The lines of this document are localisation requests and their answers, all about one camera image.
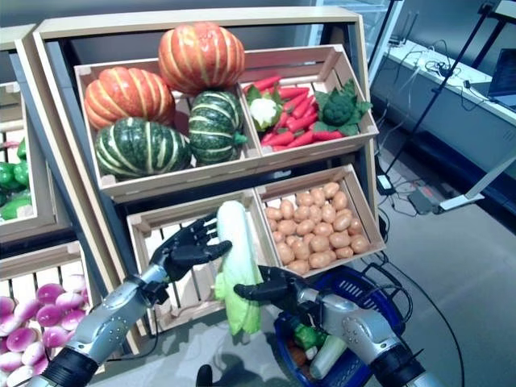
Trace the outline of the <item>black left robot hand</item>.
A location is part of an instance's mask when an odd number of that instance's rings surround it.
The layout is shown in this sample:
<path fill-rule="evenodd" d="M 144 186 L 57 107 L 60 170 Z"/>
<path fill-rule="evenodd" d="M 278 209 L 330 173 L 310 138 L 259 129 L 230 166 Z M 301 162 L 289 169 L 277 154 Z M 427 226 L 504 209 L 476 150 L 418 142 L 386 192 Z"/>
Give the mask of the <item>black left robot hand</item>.
<path fill-rule="evenodd" d="M 193 266 L 206 264 L 228 253 L 230 240 L 208 243 L 218 236 L 216 213 L 197 219 L 165 240 L 153 253 L 150 264 L 160 266 L 170 281 L 179 281 Z"/>

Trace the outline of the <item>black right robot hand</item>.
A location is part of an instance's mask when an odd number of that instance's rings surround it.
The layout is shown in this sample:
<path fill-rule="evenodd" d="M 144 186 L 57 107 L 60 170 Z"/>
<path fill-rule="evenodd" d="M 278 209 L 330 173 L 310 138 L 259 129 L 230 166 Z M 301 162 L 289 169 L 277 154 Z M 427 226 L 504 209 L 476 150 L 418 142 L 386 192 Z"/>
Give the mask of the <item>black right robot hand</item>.
<path fill-rule="evenodd" d="M 260 304 L 270 303 L 291 314 L 299 314 L 301 305 L 315 304 L 318 291 L 305 279 L 283 268 L 259 265 L 262 282 L 256 285 L 237 284 L 233 290 L 240 297 Z"/>

